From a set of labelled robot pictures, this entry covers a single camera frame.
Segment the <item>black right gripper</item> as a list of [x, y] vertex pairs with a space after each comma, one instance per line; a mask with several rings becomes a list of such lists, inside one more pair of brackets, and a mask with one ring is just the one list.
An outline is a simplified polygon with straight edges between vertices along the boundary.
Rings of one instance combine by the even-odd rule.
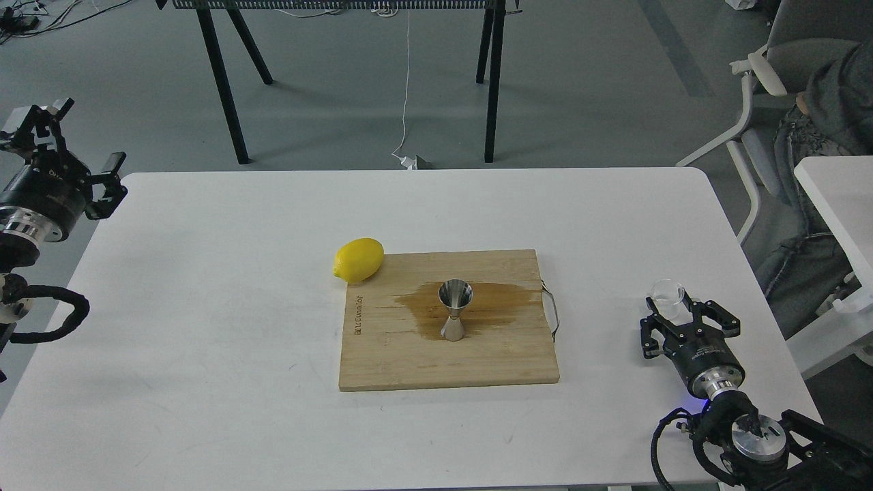
[[713, 400], [738, 389], [745, 370], [724, 338], [740, 335], [739, 318], [716, 301], [701, 301], [688, 292], [682, 304], [692, 315], [689, 323], [677, 326], [657, 311], [642, 318], [642, 356], [667, 355], [692, 397]]

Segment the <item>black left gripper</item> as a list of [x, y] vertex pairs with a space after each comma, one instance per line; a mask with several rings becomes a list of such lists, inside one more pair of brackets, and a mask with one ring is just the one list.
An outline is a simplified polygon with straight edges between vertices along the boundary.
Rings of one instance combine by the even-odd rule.
[[24, 159], [21, 170], [2, 191], [4, 233], [34, 243], [65, 241], [84, 212], [88, 220], [105, 220], [128, 195], [121, 183], [121, 166], [127, 159], [124, 151], [109, 155], [100, 173], [85, 180], [90, 190], [96, 186], [103, 190], [100, 198], [91, 199], [90, 190], [53, 176], [76, 173], [74, 156], [60, 128], [73, 105], [73, 99], [65, 98], [52, 106], [16, 108], [3, 126], [2, 150]]

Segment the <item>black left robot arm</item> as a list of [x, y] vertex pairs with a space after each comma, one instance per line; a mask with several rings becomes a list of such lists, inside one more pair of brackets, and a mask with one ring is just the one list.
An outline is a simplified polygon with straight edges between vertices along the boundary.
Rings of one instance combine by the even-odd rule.
[[[34, 265], [44, 243], [68, 239], [82, 215], [88, 220], [111, 217], [128, 195], [119, 174], [124, 152], [112, 153], [104, 170], [94, 174], [69, 150], [61, 121], [73, 105], [73, 99], [65, 98], [49, 106], [16, 108], [2, 127], [3, 152], [24, 162], [1, 194], [2, 345], [53, 342], [81, 326], [90, 311], [83, 295], [30, 284], [16, 269]], [[53, 331], [19, 332], [19, 320], [41, 298], [66, 303], [72, 311]]]

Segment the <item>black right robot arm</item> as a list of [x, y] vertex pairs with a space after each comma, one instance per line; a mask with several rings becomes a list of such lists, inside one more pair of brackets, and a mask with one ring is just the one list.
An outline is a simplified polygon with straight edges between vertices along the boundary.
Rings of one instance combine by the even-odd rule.
[[714, 301], [683, 293], [692, 319], [674, 324], [646, 298], [651, 313], [642, 318], [643, 357], [671, 360], [699, 413], [677, 408], [663, 417], [651, 439], [651, 466], [663, 489], [672, 485], [658, 460], [664, 429], [676, 423], [687, 433], [696, 461], [720, 483], [746, 490], [870, 490], [871, 449], [798, 411], [779, 419], [761, 413], [740, 389], [745, 370], [727, 338], [740, 334], [740, 321]]

